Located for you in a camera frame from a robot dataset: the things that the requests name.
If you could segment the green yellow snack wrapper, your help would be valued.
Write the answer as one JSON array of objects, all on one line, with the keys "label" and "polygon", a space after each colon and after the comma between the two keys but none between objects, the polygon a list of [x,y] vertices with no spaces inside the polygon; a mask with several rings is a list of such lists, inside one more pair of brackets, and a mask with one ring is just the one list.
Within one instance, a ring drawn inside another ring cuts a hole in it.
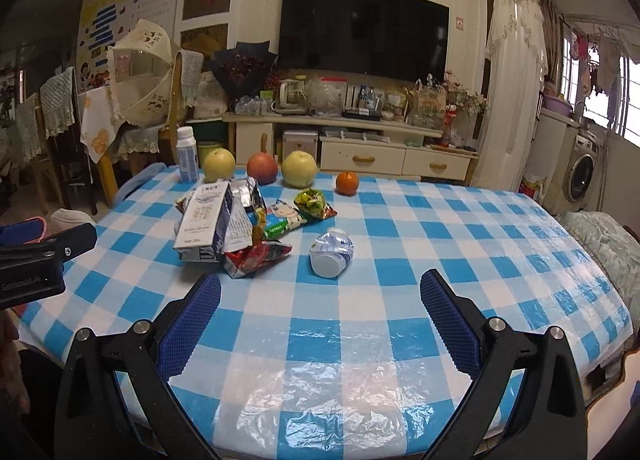
[{"label": "green yellow snack wrapper", "polygon": [[326,201],[321,190],[308,188],[302,190],[294,199],[296,209],[310,220],[327,220],[337,216],[337,212]]}]

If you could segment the yellow pear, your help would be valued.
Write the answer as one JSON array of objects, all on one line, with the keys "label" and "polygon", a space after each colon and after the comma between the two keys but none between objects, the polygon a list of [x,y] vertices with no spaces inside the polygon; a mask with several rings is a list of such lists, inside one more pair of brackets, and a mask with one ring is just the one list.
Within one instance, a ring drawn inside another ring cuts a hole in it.
[{"label": "yellow pear", "polygon": [[311,154],[303,150],[294,150],[282,162],[281,172],[288,186],[305,189],[314,183],[318,168]]},{"label": "yellow pear", "polygon": [[212,150],[203,162],[203,172],[207,183],[217,180],[230,180],[235,170],[233,154],[224,148]]}]

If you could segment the pink storage box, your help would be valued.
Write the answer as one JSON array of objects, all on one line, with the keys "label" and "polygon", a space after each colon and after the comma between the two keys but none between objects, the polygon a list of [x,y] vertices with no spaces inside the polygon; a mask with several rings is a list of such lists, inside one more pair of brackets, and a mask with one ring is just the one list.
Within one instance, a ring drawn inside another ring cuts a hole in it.
[{"label": "pink storage box", "polygon": [[314,159],[318,158],[317,131],[286,130],[282,134],[282,159],[286,159],[294,151],[303,151]]}]

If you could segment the washing machine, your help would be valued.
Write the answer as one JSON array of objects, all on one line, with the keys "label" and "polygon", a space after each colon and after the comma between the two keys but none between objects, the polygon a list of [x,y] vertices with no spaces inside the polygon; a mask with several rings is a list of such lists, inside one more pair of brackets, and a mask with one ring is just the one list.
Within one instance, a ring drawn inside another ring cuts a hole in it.
[{"label": "washing machine", "polygon": [[579,211],[586,205],[599,152],[600,145],[593,134],[584,130],[576,134],[563,168],[564,175],[555,208],[558,213]]}]

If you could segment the white lace covered appliance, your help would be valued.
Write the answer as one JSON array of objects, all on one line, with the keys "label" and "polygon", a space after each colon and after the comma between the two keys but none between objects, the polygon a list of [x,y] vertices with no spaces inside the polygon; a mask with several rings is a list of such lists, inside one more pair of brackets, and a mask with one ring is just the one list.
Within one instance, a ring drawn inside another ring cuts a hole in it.
[{"label": "white lace covered appliance", "polygon": [[494,0],[486,55],[488,113],[480,130],[473,185],[514,191],[520,186],[547,73],[540,0]]}]

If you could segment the green cartoon snack packet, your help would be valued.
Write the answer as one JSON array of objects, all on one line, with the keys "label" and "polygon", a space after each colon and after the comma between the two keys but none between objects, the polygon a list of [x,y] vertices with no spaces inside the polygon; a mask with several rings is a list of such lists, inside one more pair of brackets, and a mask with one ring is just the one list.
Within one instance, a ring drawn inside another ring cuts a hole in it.
[{"label": "green cartoon snack packet", "polygon": [[266,209],[262,234],[266,240],[277,240],[306,223],[306,217],[295,206],[283,200],[277,200]]}]

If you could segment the white blue milk carton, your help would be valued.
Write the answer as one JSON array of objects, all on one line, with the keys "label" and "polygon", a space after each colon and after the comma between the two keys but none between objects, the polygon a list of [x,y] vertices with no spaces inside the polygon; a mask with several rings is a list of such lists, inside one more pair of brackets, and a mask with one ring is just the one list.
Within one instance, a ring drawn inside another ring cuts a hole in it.
[{"label": "white blue milk carton", "polygon": [[218,263],[231,216],[228,180],[197,186],[186,202],[174,249],[184,262]]}]

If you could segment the yellow pear right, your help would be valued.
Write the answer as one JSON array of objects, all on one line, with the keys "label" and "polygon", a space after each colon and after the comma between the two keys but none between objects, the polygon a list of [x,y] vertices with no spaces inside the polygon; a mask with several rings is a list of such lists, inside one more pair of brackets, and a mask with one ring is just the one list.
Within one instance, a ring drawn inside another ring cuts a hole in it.
[{"label": "yellow pear right", "polygon": [[318,168],[311,154],[303,150],[294,150],[282,162],[281,172],[288,186],[305,189],[314,183]]}]

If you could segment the blue white checkered tablecloth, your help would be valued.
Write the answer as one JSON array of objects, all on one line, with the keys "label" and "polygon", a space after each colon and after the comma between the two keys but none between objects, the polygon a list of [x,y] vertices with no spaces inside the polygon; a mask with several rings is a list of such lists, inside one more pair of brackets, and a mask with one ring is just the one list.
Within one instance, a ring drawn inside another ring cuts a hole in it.
[{"label": "blue white checkered tablecloth", "polygon": [[[220,304],[170,382],[225,454],[372,459],[430,446],[470,380],[420,300],[429,269],[516,330],[562,328],[581,374],[634,333],[605,273],[529,198],[371,177],[342,197],[331,175],[314,184],[337,216],[286,234],[282,262],[241,279],[221,274]],[[355,253],[326,279],[309,249],[332,227]]]}]

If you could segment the red apple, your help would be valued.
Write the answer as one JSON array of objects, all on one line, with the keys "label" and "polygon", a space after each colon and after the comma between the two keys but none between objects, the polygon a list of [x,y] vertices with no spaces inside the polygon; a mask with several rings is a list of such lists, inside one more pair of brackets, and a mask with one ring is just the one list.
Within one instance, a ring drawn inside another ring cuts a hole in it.
[{"label": "red apple", "polygon": [[253,177],[259,185],[272,184],[278,175],[278,165],[271,154],[258,152],[247,161],[247,175]]}]

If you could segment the silver foil snack bag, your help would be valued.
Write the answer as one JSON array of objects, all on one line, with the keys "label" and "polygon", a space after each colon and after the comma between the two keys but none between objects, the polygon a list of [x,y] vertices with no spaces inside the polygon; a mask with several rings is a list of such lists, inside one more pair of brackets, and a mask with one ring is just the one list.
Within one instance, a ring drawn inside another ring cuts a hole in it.
[{"label": "silver foil snack bag", "polygon": [[253,244],[254,223],[257,209],[263,209],[265,201],[259,191],[258,181],[246,176],[230,182],[232,207],[224,236],[224,253],[243,250]]}]

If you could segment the crushed white yogurt bottle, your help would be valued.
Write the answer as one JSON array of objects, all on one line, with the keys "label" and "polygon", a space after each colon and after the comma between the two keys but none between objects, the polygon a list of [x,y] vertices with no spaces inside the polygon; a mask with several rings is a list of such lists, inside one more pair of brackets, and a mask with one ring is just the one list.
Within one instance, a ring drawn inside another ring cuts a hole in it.
[{"label": "crushed white yogurt bottle", "polygon": [[352,261],[354,253],[355,246],[347,232],[332,227],[311,245],[310,266],[317,276],[334,279],[344,272]]}]

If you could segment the wooden dining chair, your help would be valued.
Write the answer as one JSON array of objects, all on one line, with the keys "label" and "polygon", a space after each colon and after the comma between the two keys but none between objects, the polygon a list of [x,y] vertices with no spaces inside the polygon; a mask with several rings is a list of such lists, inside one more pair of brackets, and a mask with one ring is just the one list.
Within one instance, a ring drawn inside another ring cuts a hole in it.
[{"label": "wooden dining chair", "polygon": [[158,158],[167,165],[176,163],[178,128],[198,102],[203,64],[204,55],[193,50],[178,50],[172,64],[168,115],[158,132]]}]

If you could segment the green trash bin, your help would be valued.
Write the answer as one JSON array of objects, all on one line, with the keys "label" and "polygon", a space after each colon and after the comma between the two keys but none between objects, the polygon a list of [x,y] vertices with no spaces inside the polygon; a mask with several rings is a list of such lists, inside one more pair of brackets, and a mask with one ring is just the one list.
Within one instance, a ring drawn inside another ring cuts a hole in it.
[{"label": "green trash bin", "polygon": [[222,142],[197,142],[198,147],[198,164],[203,166],[208,155],[216,149],[224,149]]}]

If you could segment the red snack wrapper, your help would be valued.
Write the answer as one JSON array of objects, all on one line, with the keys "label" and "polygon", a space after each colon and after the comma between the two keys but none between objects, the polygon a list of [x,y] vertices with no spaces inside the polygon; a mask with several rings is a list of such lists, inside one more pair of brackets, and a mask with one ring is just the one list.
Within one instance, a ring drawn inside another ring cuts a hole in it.
[{"label": "red snack wrapper", "polygon": [[231,278],[243,278],[282,261],[291,252],[292,246],[289,244],[278,240],[263,241],[239,251],[226,252],[222,266]]}]

